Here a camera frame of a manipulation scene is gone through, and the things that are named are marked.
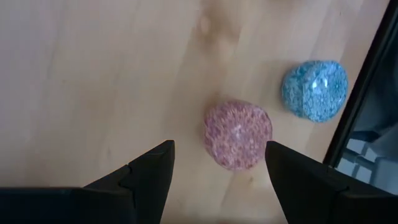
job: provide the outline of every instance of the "black plastic part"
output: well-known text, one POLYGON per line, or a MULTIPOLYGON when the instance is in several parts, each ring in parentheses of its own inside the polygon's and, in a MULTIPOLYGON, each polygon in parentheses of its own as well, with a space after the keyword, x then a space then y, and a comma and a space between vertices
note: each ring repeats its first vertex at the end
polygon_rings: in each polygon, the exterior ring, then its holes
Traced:
POLYGON ((168 140, 84 188, 0 189, 0 221, 160 223, 174 155, 168 140))
POLYGON ((396 37, 397 29, 398 1, 392 0, 384 13, 384 17, 365 58, 353 91, 348 98, 347 105, 341 115, 340 122, 323 160, 324 164, 332 167, 338 165, 345 146, 348 143, 349 135, 354 128, 356 118, 361 111, 367 89, 373 81, 376 71, 386 56, 393 39, 396 37))
POLYGON ((266 162, 285 217, 294 223, 397 223, 398 197, 277 142, 266 162))

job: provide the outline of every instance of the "wooden surface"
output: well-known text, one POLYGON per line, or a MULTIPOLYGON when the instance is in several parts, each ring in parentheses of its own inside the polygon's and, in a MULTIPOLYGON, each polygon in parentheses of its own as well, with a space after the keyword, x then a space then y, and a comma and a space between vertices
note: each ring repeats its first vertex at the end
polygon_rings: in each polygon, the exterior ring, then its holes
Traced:
POLYGON ((164 223, 283 223, 265 162, 232 173, 201 142, 206 108, 264 107, 274 138, 321 161, 340 116, 296 118, 284 73, 339 60, 350 87, 388 0, 3 0, 0 183, 83 186, 176 140, 164 223))

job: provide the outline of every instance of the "pink sponge ball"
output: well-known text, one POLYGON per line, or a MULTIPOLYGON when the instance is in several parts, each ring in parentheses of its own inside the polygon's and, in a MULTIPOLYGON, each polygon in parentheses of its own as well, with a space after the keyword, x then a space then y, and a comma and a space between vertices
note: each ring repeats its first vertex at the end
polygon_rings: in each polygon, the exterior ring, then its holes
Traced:
POLYGON ((272 139, 268 114, 259 106, 239 100, 219 104, 205 116, 205 147, 228 170, 250 169, 261 159, 272 139))

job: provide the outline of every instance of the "blue ball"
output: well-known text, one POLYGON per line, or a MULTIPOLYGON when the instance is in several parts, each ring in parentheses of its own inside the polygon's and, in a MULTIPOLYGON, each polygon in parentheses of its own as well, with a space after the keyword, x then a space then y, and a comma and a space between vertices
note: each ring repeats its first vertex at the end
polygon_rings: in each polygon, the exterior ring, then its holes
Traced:
POLYGON ((347 74, 338 62, 308 61, 286 75, 282 99, 296 116, 325 122, 343 106, 347 87, 347 74))

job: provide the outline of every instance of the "wooden table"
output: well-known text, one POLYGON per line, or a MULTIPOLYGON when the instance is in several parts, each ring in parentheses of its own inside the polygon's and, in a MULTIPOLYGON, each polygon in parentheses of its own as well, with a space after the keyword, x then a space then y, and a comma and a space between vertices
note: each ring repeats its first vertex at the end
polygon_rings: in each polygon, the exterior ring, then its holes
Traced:
POLYGON ((284 216, 265 162, 229 172, 201 141, 226 98, 267 110, 276 141, 321 161, 338 124, 284 109, 285 72, 340 61, 352 88, 388 0, 0 2, 2 186, 83 186, 176 140, 164 223, 284 216))

